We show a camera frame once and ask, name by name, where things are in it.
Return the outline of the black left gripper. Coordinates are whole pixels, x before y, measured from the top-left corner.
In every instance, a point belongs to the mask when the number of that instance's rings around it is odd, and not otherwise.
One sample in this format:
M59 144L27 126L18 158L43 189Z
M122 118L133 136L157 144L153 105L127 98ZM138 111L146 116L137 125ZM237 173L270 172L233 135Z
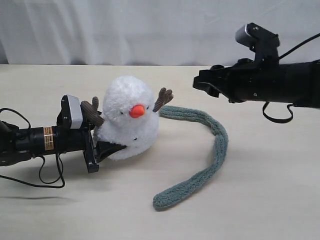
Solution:
M85 160L87 172L95 173L99 170L98 163L112 154L125 149L127 146L111 143L108 141L97 141L95 150L91 135L92 124L86 119L82 109L82 125L79 129L66 129L63 126L62 113L60 112L56 118L56 126L53 127L54 132L54 150L56 153L69 153L82 151Z

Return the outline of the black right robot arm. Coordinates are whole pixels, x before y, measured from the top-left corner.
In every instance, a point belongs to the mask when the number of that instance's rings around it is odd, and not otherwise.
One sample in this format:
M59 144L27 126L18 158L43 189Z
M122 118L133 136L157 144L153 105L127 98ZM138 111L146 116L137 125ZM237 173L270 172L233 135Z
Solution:
M319 108L320 62L255 66L253 60L241 58L229 67L213 65L200 70L192 86L215 98L223 95L231 103L253 101Z

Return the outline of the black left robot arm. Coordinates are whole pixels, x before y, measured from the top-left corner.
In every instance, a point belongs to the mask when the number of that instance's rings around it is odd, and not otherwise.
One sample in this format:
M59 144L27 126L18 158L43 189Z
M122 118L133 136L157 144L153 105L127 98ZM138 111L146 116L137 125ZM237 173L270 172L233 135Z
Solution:
M60 112L53 126L19 128L5 121L0 123L0 165L12 166L46 155L59 156L81 151L87 171L99 170L106 157L126 148L109 140L94 142L91 131L104 123L98 111L99 100L80 101L66 94L60 101Z

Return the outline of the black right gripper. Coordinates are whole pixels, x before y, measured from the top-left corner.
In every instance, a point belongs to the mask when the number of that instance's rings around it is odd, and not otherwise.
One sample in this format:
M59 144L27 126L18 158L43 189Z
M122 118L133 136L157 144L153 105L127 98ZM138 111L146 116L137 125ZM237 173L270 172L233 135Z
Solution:
M241 58L229 67L215 64L200 70L192 87L214 98L223 95L230 103L284 103L285 70L279 63L255 66L253 60Z

